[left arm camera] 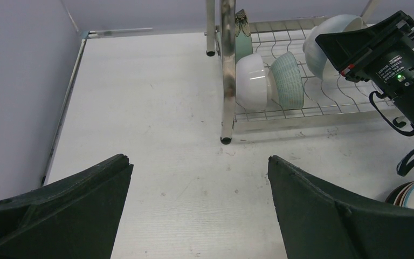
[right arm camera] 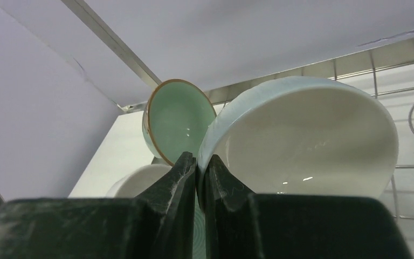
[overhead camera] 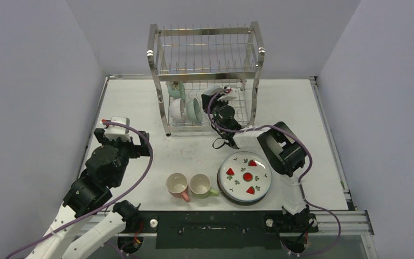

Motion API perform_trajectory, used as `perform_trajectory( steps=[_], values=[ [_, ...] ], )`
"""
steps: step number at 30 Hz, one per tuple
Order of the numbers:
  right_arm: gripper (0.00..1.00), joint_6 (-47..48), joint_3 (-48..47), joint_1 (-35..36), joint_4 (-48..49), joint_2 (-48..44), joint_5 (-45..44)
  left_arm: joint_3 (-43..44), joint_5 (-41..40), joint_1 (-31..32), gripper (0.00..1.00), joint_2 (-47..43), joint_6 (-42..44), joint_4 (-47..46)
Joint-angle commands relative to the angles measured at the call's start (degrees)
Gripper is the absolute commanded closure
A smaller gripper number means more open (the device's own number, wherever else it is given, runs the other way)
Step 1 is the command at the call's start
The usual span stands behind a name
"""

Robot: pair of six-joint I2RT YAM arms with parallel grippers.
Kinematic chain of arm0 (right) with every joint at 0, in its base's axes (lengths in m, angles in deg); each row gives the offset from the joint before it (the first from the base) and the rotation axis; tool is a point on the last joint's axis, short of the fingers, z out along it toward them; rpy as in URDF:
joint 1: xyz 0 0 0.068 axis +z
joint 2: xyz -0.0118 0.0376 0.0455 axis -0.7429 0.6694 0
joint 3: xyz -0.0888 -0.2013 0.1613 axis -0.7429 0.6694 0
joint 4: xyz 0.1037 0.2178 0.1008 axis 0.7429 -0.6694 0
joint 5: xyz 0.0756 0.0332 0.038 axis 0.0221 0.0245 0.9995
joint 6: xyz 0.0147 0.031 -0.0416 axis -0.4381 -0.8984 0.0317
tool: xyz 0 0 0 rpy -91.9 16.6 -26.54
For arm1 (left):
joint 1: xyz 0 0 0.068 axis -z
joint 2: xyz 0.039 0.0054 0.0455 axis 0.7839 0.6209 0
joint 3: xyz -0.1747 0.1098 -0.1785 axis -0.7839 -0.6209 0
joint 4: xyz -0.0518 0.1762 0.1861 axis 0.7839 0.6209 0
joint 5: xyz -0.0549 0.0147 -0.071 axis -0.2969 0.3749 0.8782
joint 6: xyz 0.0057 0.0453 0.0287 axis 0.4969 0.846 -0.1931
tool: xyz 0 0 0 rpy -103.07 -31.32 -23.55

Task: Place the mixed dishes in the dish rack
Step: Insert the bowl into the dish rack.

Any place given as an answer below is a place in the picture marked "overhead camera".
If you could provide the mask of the stainless steel dish rack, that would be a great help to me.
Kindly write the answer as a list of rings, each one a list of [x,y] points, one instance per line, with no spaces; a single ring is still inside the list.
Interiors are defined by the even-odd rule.
[[[258,85],[265,60],[265,44],[259,23],[244,25],[185,26],[159,28],[152,24],[147,43],[147,61],[156,88],[159,113],[167,136],[179,132],[207,131],[207,117],[200,122],[178,122],[170,116],[179,90],[185,101],[200,99],[211,86],[232,85],[238,97],[230,102],[235,119],[243,126],[254,124]]]

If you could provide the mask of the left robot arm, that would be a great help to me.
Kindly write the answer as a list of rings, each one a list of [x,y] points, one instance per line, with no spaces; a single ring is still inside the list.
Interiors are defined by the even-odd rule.
[[[138,228],[138,208],[126,200],[112,201],[111,189],[121,185],[130,159],[153,157],[149,133],[107,121],[93,134],[100,146],[28,258],[86,258],[114,234]]]

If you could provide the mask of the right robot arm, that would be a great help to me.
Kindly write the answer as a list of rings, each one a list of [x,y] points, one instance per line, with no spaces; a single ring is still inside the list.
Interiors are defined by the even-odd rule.
[[[288,185],[289,194],[284,195],[283,224],[289,231],[297,231],[302,227],[299,237],[294,240],[284,239],[283,245],[293,253],[306,250],[305,238],[315,220],[309,218],[309,207],[302,186],[302,178],[310,171],[313,158],[307,147],[294,135],[282,121],[274,125],[260,127],[244,127],[235,119],[235,109],[229,105],[234,99],[230,88],[213,89],[203,93],[202,109],[208,116],[212,129],[217,132],[224,144],[231,148],[260,147],[272,169],[281,175]]]

